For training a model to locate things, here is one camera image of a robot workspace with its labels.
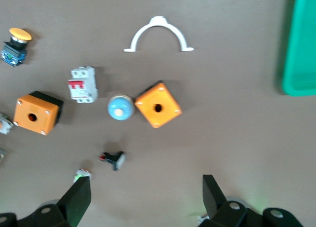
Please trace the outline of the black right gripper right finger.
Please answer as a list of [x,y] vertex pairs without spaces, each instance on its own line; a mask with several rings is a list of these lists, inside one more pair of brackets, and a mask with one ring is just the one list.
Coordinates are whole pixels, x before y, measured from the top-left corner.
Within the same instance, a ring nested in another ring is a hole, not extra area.
[[247,215],[247,209],[237,201],[228,201],[212,175],[203,175],[202,197],[209,219],[203,227],[240,227]]

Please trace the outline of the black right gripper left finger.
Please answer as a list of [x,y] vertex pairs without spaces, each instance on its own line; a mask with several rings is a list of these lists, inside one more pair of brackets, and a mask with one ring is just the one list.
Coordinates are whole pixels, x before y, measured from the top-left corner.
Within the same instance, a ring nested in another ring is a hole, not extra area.
[[35,226],[76,227],[90,203],[90,178],[80,177],[56,204],[47,204],[35,211]]

